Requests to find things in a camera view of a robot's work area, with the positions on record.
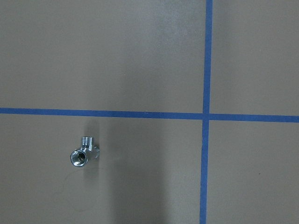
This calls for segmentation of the blue tape grid lines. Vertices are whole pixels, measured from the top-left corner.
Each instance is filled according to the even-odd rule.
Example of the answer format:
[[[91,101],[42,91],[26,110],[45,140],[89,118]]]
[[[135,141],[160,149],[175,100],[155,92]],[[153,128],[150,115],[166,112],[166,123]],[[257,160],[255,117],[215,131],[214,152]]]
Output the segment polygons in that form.
[[[200,165],[200,196],[199,223],[207,220],[207,184],[208,184],[208,150],[209,122],[216,121],[246,121],[246,122],[278,122],[298,123],[298,116],[290,115],[257,115],[257,114],[217,114],[210,112],[211,93],[211,63],[213,36],[213,1],[206,1],[205,9],[205,51],[204,51],[204,83],[203,83],[203,112],[135,112],[135,111],[105,111],[105,110],[71,110],[71,109],[40,109],[40,108],[9,108],[1,107],[2,114],[21,115],[50,115],[78,117],[107,117],[107,118],[136,118],[136,119],[186,119],[201,120],[202,136],[201,165]]]

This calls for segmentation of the chrome angle pipe fitting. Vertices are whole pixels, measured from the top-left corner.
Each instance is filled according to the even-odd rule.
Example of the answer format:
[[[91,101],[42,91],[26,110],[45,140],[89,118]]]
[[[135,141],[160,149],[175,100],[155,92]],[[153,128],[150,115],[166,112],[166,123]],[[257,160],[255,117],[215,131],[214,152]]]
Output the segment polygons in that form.
[[[81,138],[81,147],[74,150],[70,155],[70,161],[75,167],[83,167],[89,161],[99,157],[100,149],[94,144],[94,137],[84,136]]]

